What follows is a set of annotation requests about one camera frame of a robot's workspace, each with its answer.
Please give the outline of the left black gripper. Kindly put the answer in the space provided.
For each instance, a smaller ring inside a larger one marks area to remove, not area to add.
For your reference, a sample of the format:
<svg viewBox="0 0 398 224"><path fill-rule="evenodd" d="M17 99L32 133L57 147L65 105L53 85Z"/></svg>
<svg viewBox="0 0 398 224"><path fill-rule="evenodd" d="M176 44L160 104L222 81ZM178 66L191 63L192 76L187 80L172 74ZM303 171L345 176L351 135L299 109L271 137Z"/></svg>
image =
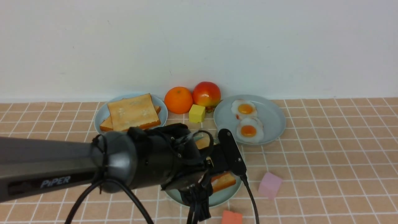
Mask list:
<svg viewBox="0 0 398 224"><path fill-rule="evenodd" d="M189 207L188 222L201 222L211 217L209 198L214 193L211 179L230 171L223 145L214 143L212 137L208 145L199 149L194 139L175 141L178 161L182 169L171 181L162 184L161 190L177 190L183 204Z"/></svg>

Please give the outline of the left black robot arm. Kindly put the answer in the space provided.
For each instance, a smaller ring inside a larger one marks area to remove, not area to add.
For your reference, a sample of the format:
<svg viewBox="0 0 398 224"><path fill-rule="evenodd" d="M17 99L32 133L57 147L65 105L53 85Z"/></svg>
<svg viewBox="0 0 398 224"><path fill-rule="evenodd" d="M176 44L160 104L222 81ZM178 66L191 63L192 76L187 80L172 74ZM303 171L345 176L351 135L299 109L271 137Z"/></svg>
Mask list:
<svg viewBox="0 0 398 224"><path fill-rule="evenodd" d="M191 203L193 214L207 203L210 179L241 161L240 150L227 129L215 144L199 149L191 132L177 123L154 129L131 127L126 132L99 134L90 143L1 137L1 202L84 184L66 219L72 222L83 200L96 188L107 193L123 190L147 223L153 220L133 189L159 185L176 189Z"/></svg>

